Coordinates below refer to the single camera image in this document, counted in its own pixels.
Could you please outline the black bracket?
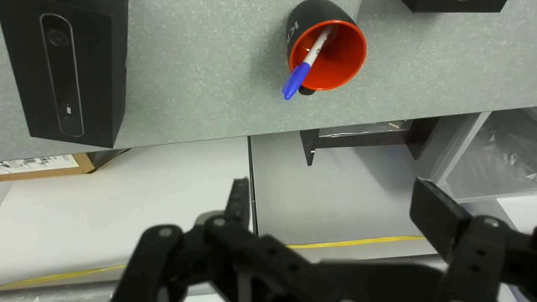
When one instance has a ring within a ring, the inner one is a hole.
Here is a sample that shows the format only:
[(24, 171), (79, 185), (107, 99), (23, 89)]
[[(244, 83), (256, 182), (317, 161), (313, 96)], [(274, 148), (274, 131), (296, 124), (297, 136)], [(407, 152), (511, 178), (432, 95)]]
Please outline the black bracket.
[(418, 160), (428, 143), (439, 117), (381, 122), (365, 125), (301, 130), (300, 139), (307, 166), (312, 166), (317, 149), (363, 146), (406, 145)]

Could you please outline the white marker with blue cap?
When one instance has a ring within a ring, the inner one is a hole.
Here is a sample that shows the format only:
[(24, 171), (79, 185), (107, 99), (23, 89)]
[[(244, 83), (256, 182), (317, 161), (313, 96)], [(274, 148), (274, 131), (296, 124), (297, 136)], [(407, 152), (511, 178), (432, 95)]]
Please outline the white marker with blue cap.
[(333, 28), (333, 25), (327, 25), (323, 28), (322, 32), (316, 37), (314, 44), (309, 48), (303, 61), (291, 72), (287, 82), (282, 88), (283, 97), (286, 101), (289, 101), (297, 92), (309, 92), (307, 88), (303, 86), (303, 82), (316, 61), (326, 40), (328, 40)]

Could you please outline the cardboard box with label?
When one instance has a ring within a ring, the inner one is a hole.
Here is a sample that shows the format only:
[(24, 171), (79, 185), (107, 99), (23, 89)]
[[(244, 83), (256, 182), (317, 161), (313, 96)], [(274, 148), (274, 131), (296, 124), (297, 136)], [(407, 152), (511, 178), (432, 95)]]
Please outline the cardboard box with label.
[(86, 153), (0, 161), (0, 182), (88, 174), (95, 168)]

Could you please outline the clear plastic bin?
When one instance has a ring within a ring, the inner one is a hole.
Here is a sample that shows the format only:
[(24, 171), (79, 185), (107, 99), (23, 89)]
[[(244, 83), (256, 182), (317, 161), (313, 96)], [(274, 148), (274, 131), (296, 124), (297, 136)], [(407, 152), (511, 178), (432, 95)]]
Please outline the clear plastic bin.
[(417, 170), (462, 202), (537, 193), (537, 107), (440, 118)]

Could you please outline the black mug with orange inside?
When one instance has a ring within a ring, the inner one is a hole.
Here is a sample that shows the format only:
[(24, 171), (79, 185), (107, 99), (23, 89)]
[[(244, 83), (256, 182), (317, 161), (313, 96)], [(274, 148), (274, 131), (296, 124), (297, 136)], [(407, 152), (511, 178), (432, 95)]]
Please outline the black mug with orange inside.
[(290, 74), (327, 25), (334, 28), (303, 82), (309, 92), (296, 94), (338, 88), (350, 81), (365, 62), (367, 42), (354, 19), (333, 0), (303, 0), (289, 13), (285, 27)]

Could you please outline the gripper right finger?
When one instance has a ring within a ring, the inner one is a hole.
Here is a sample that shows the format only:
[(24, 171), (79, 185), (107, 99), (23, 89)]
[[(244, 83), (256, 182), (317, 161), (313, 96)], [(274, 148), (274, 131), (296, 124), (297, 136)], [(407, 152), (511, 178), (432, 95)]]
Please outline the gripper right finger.
[(537, 227), (527, 234), (500, 218), (474, 216), (420, 177), (414, 182), (409, 215), (448, 265), (435, 302), (497, 302), (502, 284), (537, 302)]

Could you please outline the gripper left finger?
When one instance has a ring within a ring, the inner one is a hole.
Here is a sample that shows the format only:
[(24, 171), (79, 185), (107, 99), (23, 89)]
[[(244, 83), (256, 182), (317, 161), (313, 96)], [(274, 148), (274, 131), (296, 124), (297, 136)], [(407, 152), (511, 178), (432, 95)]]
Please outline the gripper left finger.
[(248, 221), (249, 180), (235, 179), (224, 211), (202, 214), (191, 230), (146, 229), (110, 302), (187, 302), (209, 283), (225, 302), (320, 302), (313, 266)]

